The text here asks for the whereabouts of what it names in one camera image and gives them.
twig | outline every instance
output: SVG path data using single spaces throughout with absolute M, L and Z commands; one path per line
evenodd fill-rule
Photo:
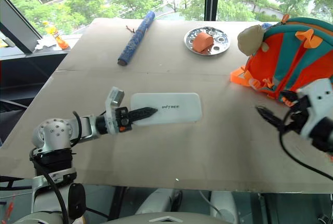
M 135 33 L 134 28 L 130 29 L 128 26 L 126 26 L 126 28 L 131 32 L 131 33 Z

beige plush toy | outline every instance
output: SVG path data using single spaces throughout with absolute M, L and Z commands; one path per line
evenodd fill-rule
M 237 37 L 239 50 L 246 56 L 254 54 L 260 47 L 264 52 L 268 51 L 268 44 L 263 42 L 264 32 L 260 25 L 246 28 Z

orange strap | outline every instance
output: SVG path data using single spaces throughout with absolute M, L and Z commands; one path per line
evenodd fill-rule
M 317 48 L 323 41 L 322 38 L 313 35 L 314 34 L 314 30 L 313 29 L 309 29 L 306 32 L 304 31 L 298 31 L 296 32 L 295 36 L 296 38 L 298 38 L 301 41 L 305 41 L 304 42 L 304 47 L 307 49 L 313 49 L 313 48 Z
M 250 86 L 249 82 L 246 78 L 240 77 L 240 75 L 244 74 L 245 66 L 241 66 L 237 70 L 233 71 L 230 73 L 230 81 L 242 85 L 242 86 Z
M 274 82 L 271 81 L 269 78 L 264 78 L 262 81 L 265 83 L 263 87 L 268 87 L 269 89 L 272 89 L 272 87 L 274 86 Z
M 281 23 L 282 24 L 286 24 L 287 20 L 289 20 L 290 15 L 283 15 L 282 19 L 281 19 Z
M 244 66 L 241 66 L 237 70 L 230 73 L 230 81 L 242 86 L 251 86 L 255 90 L 259 90 L 261 88 L 260 82 L 253 78 L 249 71 L 245 71 Z

floor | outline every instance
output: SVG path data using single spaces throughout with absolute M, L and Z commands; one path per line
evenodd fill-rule
M 14 186 L 26 186 L 30 185 L 31 180 L 22 180 L 14 183 Z M 2 187 L 7 186 L 6 183 L 0 183 Z M 111 200 L 114 193 L 114 187 L 110 186 L 96 186 L 96 185 L 84 185 L 86 191 L 86 205 L 87 207 L 98 210 L 102 213 L 109 214 Z M 149 188 L 128 188 L 120 213 L 120 217 L 126 217 L 133 215 L 141 203 L 145 200 L 154 189 Z M 203 191 L 204 195 L 208 197 L 208 191 Z M 266 209 L 263 198 L 256 193 L 242 193 L 235 192 L 235 202 L 238 209 L 239 220 L 241 224 L 268 224 L 268 223 L 320 223 L 317 221 L 318 215 L 323 212 L 329 214 L 330 205 L 328 195 L 303 195 L 303 194 L 270 194 L 271 202 L 273 202 L 274 213 L 273 221 L 268 222 L 266 218 Z M 253 213 L 251 208 L 251 201 L 260 199 L 259 204 L 261 212 Z M 7 223 L 14 223 L 18 219 L 30 213 L 31 207 L 31 190 L 21 191 L 1 191 L 0 201 L 14 202 L 14 210 Z M 0 206 L 0 220 L 5 214 L 7 206 Z M 208 215 L 209 206 L 202 199 L 198 191 L 196 190 L 183 190 L 183 200 L 180 205 L 180 212 L 192 212 Z M 258 218 L 258 214 L 263 218 L 254 223 L 255 218 Z M 102 216 L 98 216 L 94 213 L 86 212 L 84 214 L 89 224 L 103 223 L 106 219 Z

orange sponge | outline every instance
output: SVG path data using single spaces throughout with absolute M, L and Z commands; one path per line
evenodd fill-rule
M 214 39 L 207 33 L 199 33 L 193 41 L 193 49 L 197 52 L 203 52 L 214 44 Z

